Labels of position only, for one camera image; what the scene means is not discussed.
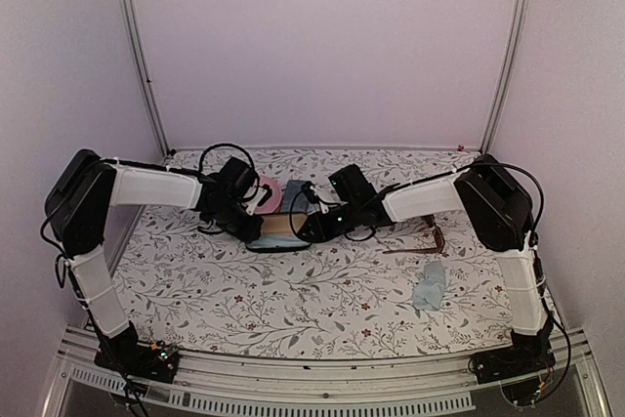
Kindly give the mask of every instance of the black wire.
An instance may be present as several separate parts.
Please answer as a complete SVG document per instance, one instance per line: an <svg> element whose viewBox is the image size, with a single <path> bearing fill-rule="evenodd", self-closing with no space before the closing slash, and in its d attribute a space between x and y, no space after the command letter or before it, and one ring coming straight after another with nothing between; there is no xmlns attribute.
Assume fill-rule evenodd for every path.
<svg viewBox="0 0 625 417"><path fill-rule="evenodd" d="M59 261L61 259L63 259L62 271L59 273ZM67 279L67 266L64 262L65 259L67 259L67 257L63 253L59 254L57 259L55 259L55 276L57 278L57 284L60 288L65 288L65 280Z"/></svg>
<svg viewBox="0 0 625 417"><path fill-rule="evenodd" d="M202 173L204 171L204 159L206 158L206 155L208 155L209 152L217 148L234 148L236 150L239 150L241 153L245 155L245 157L247 158L247 161L250 164L250 168L252 168L252 171L256 175L254 178L254 181L256 182L256 187L254 188L254 192L252 193L252 195L250 195L249 197L243 197L241 201L247 202L249 200L252 200L254 197L256 197L256 194L258 194L258 191L260 189L261 177L256 172L256 166L254 165L254 160L252 159L252 155L250 155L249 151L247 151L242 146L238 146L237 144L222 143L222 144L214 144L213 146L209 146L205 148L199 157L199 162L197 163L197 171L199 171L199 173Z"/></svg>
<svg viewBox="0 0 625 417"><path fill-rule="evenodd" d="M556 325L556 327L558 327L558 329L560 329L560 331L564 335L564 339L566 340L567 357L566 357L566 366L564 367L564 372L562 373L562 376L560 377L560 380L558 381L558 383L556 383L548 393L541 395L538 399L536 399L535 401L536 403L542 402L543 400L545 400L547 397L551 396L553 393L555 393L558 390L560 385L563 383L564 378L566 377L566 373L568 373L568 369L570 368L571 358L573 355L572 346L570 344L570 337L568 337L568 334L564 330L564 327L559 322L556 321L556 314L552 312L551 310L549 310L549 307L547 306L547 302L545 301L544 298L542 298L542 304L543 304L543 308L545 309L545 312L547 312L547 315L549 316L551 321L554 323L554 325Z"/></svg>
<svg viewBox="0 0 625 417"><path fill-rule="evenodd" d="M293 208L295 207L295 202L297 201L298 197L302 195L303 193L304 193L304 190L300 189L299 192L295 194L295 197L293 197L293 200L291 201L291 206L289 207L289 227L291 228L291 231L293 232L296 238L298 238L301 241L304 241L305 243L313 243L309 239L306 239L305 237L297 233L297 231L295 230L295 226L293 225Z"/></svg>
<svg viewBox="0 0 625 417"><path fill-rule="evenodd" d="M375 236L375 233L377 232L373 227L368 227L371 232L369 234L367 234L364 238L361 239L355 239L355 238L350 238L350 234L348 232L344 233L344 237L347 238L349 241L355 241L355 242L361 242L361 241L367 241L369 239L371 239L373 236Z"/></svg>
<svg viewBox="0 0 625 417"><path fill-rule="evenodd" d="M208 223L208 227L198 227L197 230L202 234L208 234L209 236L213 236L215 234L222 234L224 231L222 229L217 229L214 231L210 231L210 229L215 225L215 221L211 220Z"/></svg>
<svg viewBox="0 0 625 417"><path fill-rule="evenodd" d="M54 216L57 215L57 212L59 212L59 210L61 209L64 203L65 201L62 201L57 207L55 207L55 209L50 213L50 215L46 217L46 220L43 221L43 224L41 224L41 227L39 228L39 236L41 236L41 239L43 239L46 243L57 248L59 252L61 253L61 255L67 259L67 255L65 254L65 250L63 249L63 247L59 243L57 243L57 241L49 238L46 235L46 227L50 224Z"/></svg>

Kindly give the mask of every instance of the gray object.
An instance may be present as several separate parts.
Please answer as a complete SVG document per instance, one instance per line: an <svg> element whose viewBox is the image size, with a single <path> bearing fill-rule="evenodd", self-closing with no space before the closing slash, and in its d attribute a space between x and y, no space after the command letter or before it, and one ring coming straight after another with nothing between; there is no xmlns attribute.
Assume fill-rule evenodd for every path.
<svg viewBox="0 0 625 417"><path fill-rule="evenodd" d="M445 292L445 270L441 261L429 263L425 278L412 289L412 306L415 310L437 312Z"/></svg>

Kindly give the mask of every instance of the white zip tie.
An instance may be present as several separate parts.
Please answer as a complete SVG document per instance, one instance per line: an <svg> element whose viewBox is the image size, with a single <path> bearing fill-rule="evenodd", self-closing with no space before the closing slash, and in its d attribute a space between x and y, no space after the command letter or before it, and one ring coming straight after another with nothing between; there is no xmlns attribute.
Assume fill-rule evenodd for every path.
<svg viewBox="0 0 625 417"><path fill-rule="evenodd" d="M543 275L543 278L534 287L528 287L528 288L506 288L506 290L508 290L509 292L531 292L532 290L537 289L538 287L540 287L544 283L545 283L545 276Z"/></svg>

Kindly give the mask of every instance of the metal rail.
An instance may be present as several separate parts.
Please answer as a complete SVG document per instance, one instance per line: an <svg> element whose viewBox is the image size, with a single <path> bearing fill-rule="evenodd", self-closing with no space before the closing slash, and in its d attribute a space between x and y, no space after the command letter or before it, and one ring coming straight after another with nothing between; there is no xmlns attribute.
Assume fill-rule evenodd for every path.
<svg viewBox="0 0 625 417"><path fill-rule="evenodd" d="M141 35L139 33L139 26L137 24L135 4L133 0L119 0L119 3L121 5L124 23L126 25L126 32L128 34L131 52L135 61L135 68L139 76L141 92L144 96L144 103L146 105L149 124L152 128L154 138L156 139L158 150L161 155L165 156L169 153L170 147L167 142L167 136L165 135L163 122L160 118L160 112L158 111L158 106L156 105L156 98L151 85L152 82L147 71L147 62L144 55Z"/></svg>
<svg viewBox="0 0 625 417"><path fill-rule="evenodd" d="M495 135L497 134L497 128L501 120L501 113L506 102L506 97L508 96L508 89L510 88L517 51L519 50L519 44L521 42L521 32L525 21L525 12L527 10L528 2L529 0L515 1L513 20L510 27L508 44L506 46L506 55L501 68L501 73L499 75L499 81L497 82L495 98L493 100L490 115L488 116L488 121L486 123L486 129L481 139L481 146L479 148L482 153L490 152L495 140Z"/></svg>

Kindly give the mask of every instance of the leaf pattern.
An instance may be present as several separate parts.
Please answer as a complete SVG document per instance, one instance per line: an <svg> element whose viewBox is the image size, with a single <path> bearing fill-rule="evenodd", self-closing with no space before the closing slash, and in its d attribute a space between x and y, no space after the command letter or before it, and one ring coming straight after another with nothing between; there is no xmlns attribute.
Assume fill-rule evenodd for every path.
<svg viewBox="0 0 625 417"><path fill-rule="evenodd" d="M195 167L199 151L173 166ZM464 151L255 149L261 174L282 186L327 177L356 163L377 188L473 160ZM210 153L217 171L229 149ZM420 220L352 242L341 237L295 253L257 254L234 238L197 231L192 211L147 207L114 275L122 305L142 339L212 353L346 358L441 354L510 343L510 305L492 253L463 213L437 214L440 255L383 251L432 246ZM366 233L355 233L354 237ZM438 312L415 312L412 288L441 259L447 286Z"/></svg>

